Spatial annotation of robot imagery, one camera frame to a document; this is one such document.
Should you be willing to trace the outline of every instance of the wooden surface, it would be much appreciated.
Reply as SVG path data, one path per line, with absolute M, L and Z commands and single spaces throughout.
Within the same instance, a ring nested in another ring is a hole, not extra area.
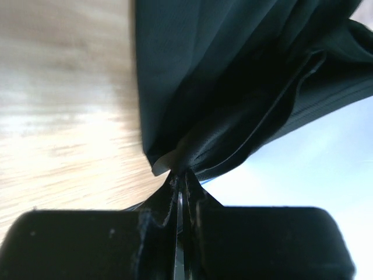
M 124 209 L 164 180 L 140 146 L 132 27 L 129 0 L 0 1 L 0 242 L 34 207 Z

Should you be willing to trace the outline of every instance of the crumpled fabric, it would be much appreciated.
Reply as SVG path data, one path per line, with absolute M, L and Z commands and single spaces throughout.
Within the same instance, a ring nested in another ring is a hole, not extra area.
M 349 19 L 359 3 L 137 0 L 142 141 L 153 173 L 217 177 L 373 95 L 373 33 Z

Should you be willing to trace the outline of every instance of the wooden table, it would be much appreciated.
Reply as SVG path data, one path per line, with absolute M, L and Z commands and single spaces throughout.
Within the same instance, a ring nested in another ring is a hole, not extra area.
M 129 0 L 0 1 L 0 242 L 34 207 L 124 209 L 164 180 L 141 150 L 132 18 Z

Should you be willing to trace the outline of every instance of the black fabric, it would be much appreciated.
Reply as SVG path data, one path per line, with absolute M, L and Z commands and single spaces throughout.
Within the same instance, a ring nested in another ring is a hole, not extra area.
M 137 0 L 144 152 L 158 175 L 219 176 L 373 94 L 360 0 Z

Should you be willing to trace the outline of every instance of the black object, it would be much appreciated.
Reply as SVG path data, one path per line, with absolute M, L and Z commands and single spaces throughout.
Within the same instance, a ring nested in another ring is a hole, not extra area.
M 133 211 L 24 214 L 0 250 L 0 279 L 174 279 L 179 191 L 185 279 L 354 275 L 343 238 L 324 210 L 223 207 L 187 170 L 169 175 Z
M 360 2 L 137 0 L 143 149 L 153 173 L 217 177 L 373 95 L 373 33 L 349 20 Z

